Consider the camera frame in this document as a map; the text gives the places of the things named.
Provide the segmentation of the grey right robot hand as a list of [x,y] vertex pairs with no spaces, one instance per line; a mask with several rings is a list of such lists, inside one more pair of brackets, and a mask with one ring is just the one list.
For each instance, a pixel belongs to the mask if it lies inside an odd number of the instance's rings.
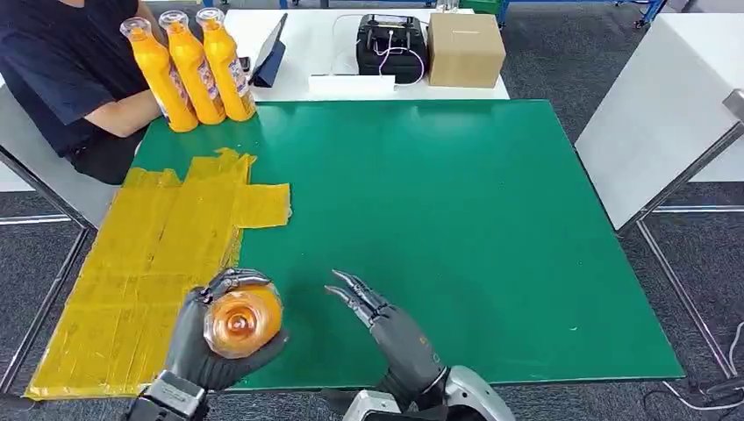
[[419,324],[401,307],[380,295],[359,277],[338,269],[333,275],[344,285],[326,285],[357,316],[374,338],[387,361],[378,388],[393,395],[406,410],[447,372]]

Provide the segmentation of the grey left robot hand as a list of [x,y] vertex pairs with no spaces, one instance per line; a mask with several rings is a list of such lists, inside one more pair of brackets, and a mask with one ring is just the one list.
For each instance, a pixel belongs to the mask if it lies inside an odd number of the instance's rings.
[[264,274],[250,268],[226,268],[205,286],[185,296],[169,343],[164,368],[205,390],[224,390],[269,364],[283,350],[288,334],[280,330],[255,353],[227,359],[211,350],[204,338],[204,316],[226,293],[244,286],[268,286]]

